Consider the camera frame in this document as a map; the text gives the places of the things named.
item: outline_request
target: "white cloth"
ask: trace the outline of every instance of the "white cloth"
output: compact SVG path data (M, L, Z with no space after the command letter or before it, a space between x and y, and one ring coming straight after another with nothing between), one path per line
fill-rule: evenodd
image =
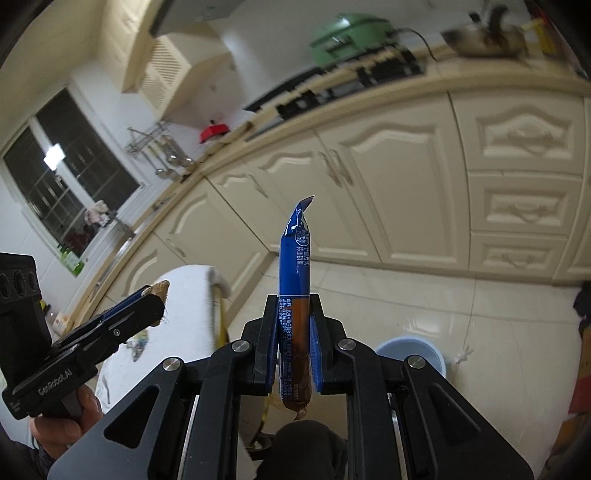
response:
M103 411L127 395L148 373L169 356L185 363L205 358L216 349L216 299L214 287L229 296L229 288L213 267L185 265L160 277L170 288L163 321L147 329L147 343L134 361L134 350L126 345L105 360L96 386L96 396ZM255 477L252 463L242 439L238 439L238 480Z

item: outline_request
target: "tiled floor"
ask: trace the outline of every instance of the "tiled floor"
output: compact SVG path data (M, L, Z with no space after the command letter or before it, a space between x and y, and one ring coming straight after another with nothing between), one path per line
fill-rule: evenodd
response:
M348 336L376 348L422 335L443 353L448 380L537 475L567 414L579 364L577 288L471 280L312 262L311 290ZM277 292L277 262L238 313L231 339ZM464 356L465 361L457 364ZM275 401L265 431L293 419ZM308 418L346 435L345 399L314 396Z

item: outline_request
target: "cabinet drawer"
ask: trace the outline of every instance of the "cabinet drawer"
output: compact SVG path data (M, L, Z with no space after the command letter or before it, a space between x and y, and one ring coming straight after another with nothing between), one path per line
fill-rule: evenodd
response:
M470 270L515 277L551 278L566 238L473 233Z
M469 173L472 230L568 235L579 203L577 177Z
M468 170L583 172L583 99L519 90L452 94Z

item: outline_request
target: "snack package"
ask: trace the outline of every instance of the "snack package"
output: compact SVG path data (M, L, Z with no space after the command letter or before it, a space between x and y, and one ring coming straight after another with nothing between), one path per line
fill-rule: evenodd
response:
M313 197L295 207L279 249L279 374L283 404L306 415L310 381L310 231L304 210Z

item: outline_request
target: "human hand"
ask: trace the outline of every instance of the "human hand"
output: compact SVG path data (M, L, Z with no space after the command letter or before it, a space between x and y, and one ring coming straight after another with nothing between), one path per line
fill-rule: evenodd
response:
M103 417L99 400L87 385L78 389L78 398L84 407L80 423L74 420L51 419L39 415L31 419L31 433L50 457L58 459L71 445Z

